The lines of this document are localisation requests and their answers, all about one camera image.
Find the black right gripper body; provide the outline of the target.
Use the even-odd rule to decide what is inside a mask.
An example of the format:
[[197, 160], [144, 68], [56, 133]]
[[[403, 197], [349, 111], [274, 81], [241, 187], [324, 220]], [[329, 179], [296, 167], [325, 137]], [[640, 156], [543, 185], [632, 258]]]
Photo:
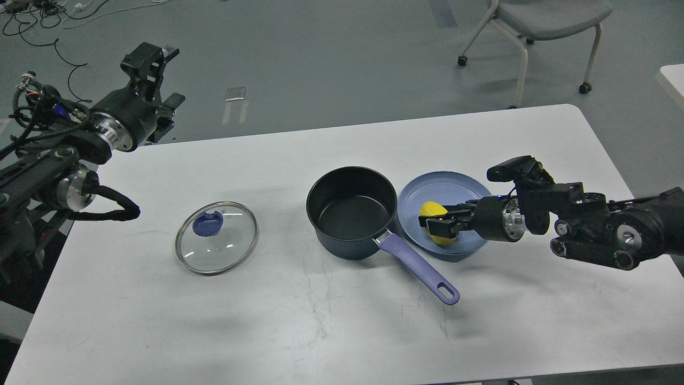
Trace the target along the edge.
[[486, 196], [460, 205], [469, 213], [464, 229], [488, 241], [516, 243], [527, 227], [517, 197]]

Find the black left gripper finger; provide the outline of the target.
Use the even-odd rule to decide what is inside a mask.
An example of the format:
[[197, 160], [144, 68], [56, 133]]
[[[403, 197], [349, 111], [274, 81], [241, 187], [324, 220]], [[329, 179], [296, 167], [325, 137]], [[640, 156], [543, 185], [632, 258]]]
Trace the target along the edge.
[[166, 136], [174, 128], [176, 110], [185, 102], [185, 95], [171, 94], [156, 111], [156, 142]]
[[158, 47], [149, 42], [142, 42], [120, 63], [120, 68], [129, 77], [127, 87], [131, 89], [144, 86], [158, 88], [163, 80], [166, 64], [176, 58], [179, 53], [180, 49], [176, 47]]

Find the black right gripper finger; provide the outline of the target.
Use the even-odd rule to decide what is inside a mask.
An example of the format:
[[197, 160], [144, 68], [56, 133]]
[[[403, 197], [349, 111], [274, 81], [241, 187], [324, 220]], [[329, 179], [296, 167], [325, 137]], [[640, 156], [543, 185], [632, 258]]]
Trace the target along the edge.
[[457, 238], [461, 231], [471, 229], [472, 218], [427, 217], [425, 229], [430, 236], [438, 238]]
[[433, 218], [440, 221], [469, 221], [475, 213], [476, 204], [423, 204], [418, 210], [419, 218]]

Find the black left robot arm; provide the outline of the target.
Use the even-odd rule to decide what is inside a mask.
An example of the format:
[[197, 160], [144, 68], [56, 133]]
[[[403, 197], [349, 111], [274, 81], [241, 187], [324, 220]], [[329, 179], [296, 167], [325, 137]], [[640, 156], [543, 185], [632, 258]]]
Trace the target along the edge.
[[140, 209], [102, 185], [89, 164], [107, 163], [115, 151], [132, 152], [160, 141], [174, 127], [185, 97], [161, 97], [166, 65], [176, 47], [142, 42], [120, 67], [129, 81], [93, 107], [61, 96], [36, 73], [22, 75], [11, 119], [24, 131], [2, 149], [14, 154], [1, 176], [2, 285], [43, 268], [44, 249], [66, 221], [132, 221]]

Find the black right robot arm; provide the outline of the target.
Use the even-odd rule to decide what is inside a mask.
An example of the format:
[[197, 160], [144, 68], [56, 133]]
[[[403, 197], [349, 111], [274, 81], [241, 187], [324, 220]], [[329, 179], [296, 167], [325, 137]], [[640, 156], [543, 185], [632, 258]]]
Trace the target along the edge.
[[608, 200], [584, 191], [583, 183], [557, 183], [532, 156], [518, 156], [488, 169], [491, 182], [513, 182], [506, 195], [485, 196], [421, 214], [418, 224], [432, 236], [456, 239], [472, 230], [488, 241], [516, 243], [525, 233], [557, 236], [550, 250], [568, 260], [630, 271], [661, 255], [682, 256], [683, 192]]

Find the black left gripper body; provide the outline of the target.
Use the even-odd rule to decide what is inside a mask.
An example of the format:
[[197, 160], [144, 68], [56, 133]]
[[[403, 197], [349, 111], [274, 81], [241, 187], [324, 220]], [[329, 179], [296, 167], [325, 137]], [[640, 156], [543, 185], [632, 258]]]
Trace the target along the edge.
[[95, 132], [112, 150], [132, 152], [144, 142], [156, 142], [156, 111], [163, 103], [159, 90], [124, 87], [106, 95], [91, 109]]

